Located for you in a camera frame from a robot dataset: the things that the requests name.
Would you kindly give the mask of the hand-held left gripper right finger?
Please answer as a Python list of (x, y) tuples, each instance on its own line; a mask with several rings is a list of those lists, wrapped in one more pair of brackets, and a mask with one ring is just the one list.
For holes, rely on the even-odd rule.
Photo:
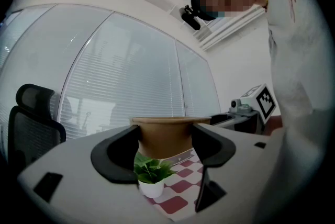
[(262, 136), (194, 124), (192, 143), (203, 165), (203, 179), (197, 213), (189, 221), (265, 223), (276, 214), (280, 206), (275, 206), (270, 183), (285, 132), (279, 128)]

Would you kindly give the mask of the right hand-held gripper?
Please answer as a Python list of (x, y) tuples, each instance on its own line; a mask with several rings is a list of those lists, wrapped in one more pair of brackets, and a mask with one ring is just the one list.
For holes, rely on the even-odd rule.
[(254, 86), (231, 101), (230, 113), (213, 115), (210, 125), (238, 132), (263, 134), (265, 125), (276, 108), (266, 84)]

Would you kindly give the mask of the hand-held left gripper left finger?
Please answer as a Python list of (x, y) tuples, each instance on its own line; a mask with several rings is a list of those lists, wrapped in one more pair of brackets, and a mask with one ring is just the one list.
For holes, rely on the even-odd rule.
[(17, 179), (56, 224), (172, 224), (139, 191), (139, 137), (133, 125), (66, 141)]

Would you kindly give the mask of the brown plastic tray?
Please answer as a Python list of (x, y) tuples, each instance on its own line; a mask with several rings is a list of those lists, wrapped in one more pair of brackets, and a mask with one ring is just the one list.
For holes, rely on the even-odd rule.
[(140, 128), (139, 152), (152, 159), (168, 159), (192, 148), (191, 126), (209, 124), (211, 117), (131, 117)]

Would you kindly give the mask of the person's right forearm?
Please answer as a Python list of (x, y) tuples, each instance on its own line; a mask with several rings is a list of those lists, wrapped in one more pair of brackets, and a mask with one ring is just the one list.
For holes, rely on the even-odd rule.
[(271, 116), (264, 126), (263, 134), (265, 136), (270, 136), (274, 130), (281, 128), (282, 126), (283, 123), (281, 116)]

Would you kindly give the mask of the black mesh office chair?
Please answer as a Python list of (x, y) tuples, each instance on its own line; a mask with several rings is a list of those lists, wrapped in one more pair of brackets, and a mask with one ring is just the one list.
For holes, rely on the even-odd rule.
[(9, 114), (8, 164), (25, 168), (66, 141), (65, 128), (50, 111), (54, 91), (34, 84), (22, 85)]

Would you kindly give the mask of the beige drawer box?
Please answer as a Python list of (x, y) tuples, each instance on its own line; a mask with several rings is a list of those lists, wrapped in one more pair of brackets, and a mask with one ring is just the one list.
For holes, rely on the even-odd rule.
[(180, 164), (180, 163), (190, 159), (193, 156), (192, 153), (193, 153), (193, 149), (189, 149), (189, 150), (186, 150), (186, 151), (184, 151), (182, 153), (179, 153), (175, 156), (166, 158), (166, 159), (163, 160), (163, 162), (167, 162), (170, 165), (174, 166), (174, 165)]

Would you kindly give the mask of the green plant in white pot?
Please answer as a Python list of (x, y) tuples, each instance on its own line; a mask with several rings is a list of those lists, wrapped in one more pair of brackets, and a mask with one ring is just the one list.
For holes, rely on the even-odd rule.
[(140, 152), (135, 155), (134, 172), (137, 175), (140, 190), (148, 198), (161, 196), (164, 181), (175, 174), (171, 162), (152, 159)]

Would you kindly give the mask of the person's grey sweatshirt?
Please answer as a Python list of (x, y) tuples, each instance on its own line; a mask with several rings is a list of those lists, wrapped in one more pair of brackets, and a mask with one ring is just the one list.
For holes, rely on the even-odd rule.
[(282, 209), (312, 179), (335, 125), (335, 45), (317, 0), (268, 0), (269, 51), (283, 138), (256, 220)]

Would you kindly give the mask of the white ceiling air vent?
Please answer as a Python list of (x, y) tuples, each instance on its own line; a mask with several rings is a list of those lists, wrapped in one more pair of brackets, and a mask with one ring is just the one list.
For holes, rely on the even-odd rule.
[(206, 39), (209, 35), (211, 35), (214, 31), (218, 29), (219, 19), (215, 20), (202, 20), (200, 22), (200, 30), (197, 30), (194, 32), (193, 36), (199, 41), (203, 41)]

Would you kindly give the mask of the white window blinds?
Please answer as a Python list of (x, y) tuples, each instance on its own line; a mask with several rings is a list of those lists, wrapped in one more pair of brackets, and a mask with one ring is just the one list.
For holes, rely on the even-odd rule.
[(54, 90), (52, 118), (76, 139), (129, 118), (220, 113), (207, 61), (128, 16), (81, 5), (25, 8), (0, 29), (0, 127), (7, 137), (17, 90)]

